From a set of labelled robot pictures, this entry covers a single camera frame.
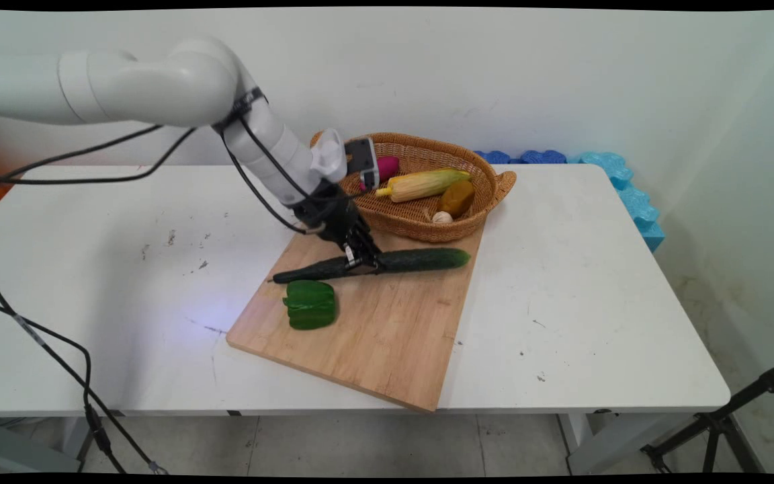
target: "cucumber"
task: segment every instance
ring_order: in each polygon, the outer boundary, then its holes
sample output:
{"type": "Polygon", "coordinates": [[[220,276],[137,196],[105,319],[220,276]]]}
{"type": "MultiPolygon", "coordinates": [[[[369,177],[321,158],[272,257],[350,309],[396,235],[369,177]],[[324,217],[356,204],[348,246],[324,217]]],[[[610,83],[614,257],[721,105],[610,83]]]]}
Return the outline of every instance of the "cucumber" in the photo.
{"type": "MultiPolygon", "coordinates": [[[[467,264],[470,260],[470,254],[461,249],[445,247],[382,252],[381,254],[377,254],[375,258],[378,260],[378,269],[369,274],[455,269],[467,264]]],[[[320,281],[323,279],[355,276],[355,274],[351,274],[345,270],[346,263],[346,257],[334,257],[318,261],[312,266],[274,274],[273,281],[283,284],[291,281],[320,281]]]]}

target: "tile floor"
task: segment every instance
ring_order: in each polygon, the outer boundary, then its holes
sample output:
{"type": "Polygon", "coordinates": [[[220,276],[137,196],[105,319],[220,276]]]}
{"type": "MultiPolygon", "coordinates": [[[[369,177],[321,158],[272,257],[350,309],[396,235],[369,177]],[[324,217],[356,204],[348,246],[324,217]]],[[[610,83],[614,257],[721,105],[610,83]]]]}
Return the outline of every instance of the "tile floor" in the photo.
{"type": "MultiPolygon", "coordinates": [[[[613,415],[593,416],[598,431],[613,415]]],[[[172,474],[320,477],[568,475],[553,415],[320,415],[288,417],[123,417],[122,425],[172,474]]],[[[60,419],[13,431],[55,448],[60,419]]],[[[105,423],[121,465],[148,473],[105,423]]],[[[705,436],[666,457],[674,472],[700,472],[705,436]]],[[[724,439],[716,472],[740,472],[724,439]]],[[[92,444],[83,472],[114,472],[92,444]]],[[[636,452],[603,474],[649,474],[636,452]]]]}

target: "cutting board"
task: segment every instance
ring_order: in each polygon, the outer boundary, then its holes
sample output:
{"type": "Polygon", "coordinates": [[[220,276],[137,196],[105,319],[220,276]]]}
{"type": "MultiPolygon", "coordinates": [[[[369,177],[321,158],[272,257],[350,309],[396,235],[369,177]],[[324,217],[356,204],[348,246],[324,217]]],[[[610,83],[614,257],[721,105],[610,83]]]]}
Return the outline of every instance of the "cutting board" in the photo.
{"type": "Polygon", "coordinates": [[[277,272],[340,257],[315,236],[295,235],[226,334],[230,346],[369,393],[403,407],[434,411],[462,315],[483,227],[445,244],[372,232],[382,251],[457,247],[470,255],[460,269],[330,279],[339,316],[328,327],[298,331],[288,324],[277,272]]]}

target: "corn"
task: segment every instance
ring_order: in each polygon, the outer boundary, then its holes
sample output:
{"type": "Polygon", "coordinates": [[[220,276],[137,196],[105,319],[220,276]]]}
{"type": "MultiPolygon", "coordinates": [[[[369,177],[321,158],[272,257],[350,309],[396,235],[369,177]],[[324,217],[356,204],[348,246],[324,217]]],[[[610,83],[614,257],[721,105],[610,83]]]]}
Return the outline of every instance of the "corn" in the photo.
{"type": "Polygon", "coordinates": [[[452,168],[418,171],[390,178],[385,188],[375,191],[375,196],[390,196],[393,202],[408,202],[424,196],[440,195],[449,185],[460,180],[470,180],[470,173],[452,168]]]}

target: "wicker basket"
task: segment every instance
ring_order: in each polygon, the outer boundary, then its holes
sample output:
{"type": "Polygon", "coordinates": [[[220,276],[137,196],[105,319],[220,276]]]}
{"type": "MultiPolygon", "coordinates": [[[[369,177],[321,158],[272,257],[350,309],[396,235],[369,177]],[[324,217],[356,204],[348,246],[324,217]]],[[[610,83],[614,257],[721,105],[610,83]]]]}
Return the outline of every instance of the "wicker basket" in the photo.
{"type": "MultiPolygon", "coordinates": [[[[317,132],[312,137],[311,147],[316,144],[319,136],[320,132],[317,132]]],[[[449,224],[431,221],[437,212],[440,196],[402,203],[391,202],[389,196],[376,198],[375,193],[357,197],[354,202],[373,229],[426,242],[461,239],[485,223],[488,212],[507,196],[515,184],[514,171],[497,175],[482,157],[463,147],[396,132],[376,132],[368,136],[375,143],[375,154],[378,157],[399,158],[399,172],[396,175],[448,167],[463,169],[470,172],[470,181],[475,189],[473,205],[449,224]]],[[[360,191],[359,181],[359,174],[353,173],[340,181],[340,185],[346,193],[355,194],[360,191]]]]}

